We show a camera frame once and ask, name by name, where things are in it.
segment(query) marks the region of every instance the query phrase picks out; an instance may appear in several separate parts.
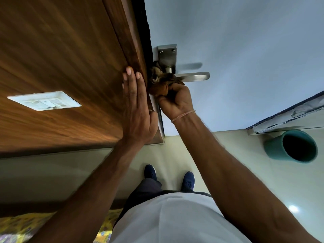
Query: forearm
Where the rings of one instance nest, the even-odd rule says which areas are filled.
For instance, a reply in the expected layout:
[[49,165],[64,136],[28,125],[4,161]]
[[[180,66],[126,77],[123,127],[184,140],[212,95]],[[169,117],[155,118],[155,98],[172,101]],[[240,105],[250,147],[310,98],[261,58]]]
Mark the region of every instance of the forearm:
[[318,242],[284,204],[244,165],[227,152],[190,113],[175,126],[217,206],[253,242]]
[[118,142],[99,167],[29,242],[91,243],[140,147]]

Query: white t-shirt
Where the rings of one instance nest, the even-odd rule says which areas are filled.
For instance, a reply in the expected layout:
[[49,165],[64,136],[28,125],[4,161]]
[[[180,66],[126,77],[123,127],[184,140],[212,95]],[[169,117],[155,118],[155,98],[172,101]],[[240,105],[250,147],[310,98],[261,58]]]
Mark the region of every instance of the white t-shirt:
[[213,198],[168,193],[131,208],[115,225],[110,243],[251,243],[227,221]]

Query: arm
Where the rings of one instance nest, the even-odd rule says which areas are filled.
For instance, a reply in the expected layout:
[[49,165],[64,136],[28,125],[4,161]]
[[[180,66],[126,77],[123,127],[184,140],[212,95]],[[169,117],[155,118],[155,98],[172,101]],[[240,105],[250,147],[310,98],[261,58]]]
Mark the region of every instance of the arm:
[[[170,119],[193,110],[189,89],[172,84],[174,99],[158,98]],[[285,205],[227,152],[195,113],[174,122],[185,146],[224,217],[253,243],[319,243]]]
[[140,73],[135,76],[130,67],[126,71],[123,138],[29,243],[92,243],[132,159],[154,137],[157,113],[149,114],[144,79]]

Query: yellow bedsheet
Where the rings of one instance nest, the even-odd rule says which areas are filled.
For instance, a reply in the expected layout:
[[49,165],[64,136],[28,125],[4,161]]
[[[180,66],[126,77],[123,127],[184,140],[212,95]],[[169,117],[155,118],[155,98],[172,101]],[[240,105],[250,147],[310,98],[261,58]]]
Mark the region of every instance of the yellow bedsheet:
[[[94,243],[109,242],[112,227],[122,209],[109,210]],[[0,218],[0,243],[23,243],[28,241],[54,213],[29,213],[16,217]]]

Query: white switch plate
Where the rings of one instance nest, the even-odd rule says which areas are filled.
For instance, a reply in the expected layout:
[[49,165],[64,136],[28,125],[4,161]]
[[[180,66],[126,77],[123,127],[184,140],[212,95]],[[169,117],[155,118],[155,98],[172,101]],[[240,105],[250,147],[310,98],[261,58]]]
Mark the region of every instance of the white switch plate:
[[8,99],[18,102],[36,111],[71,108],[81,106],[63,91],[48,93],[32,93],[21,96],[8,96]]

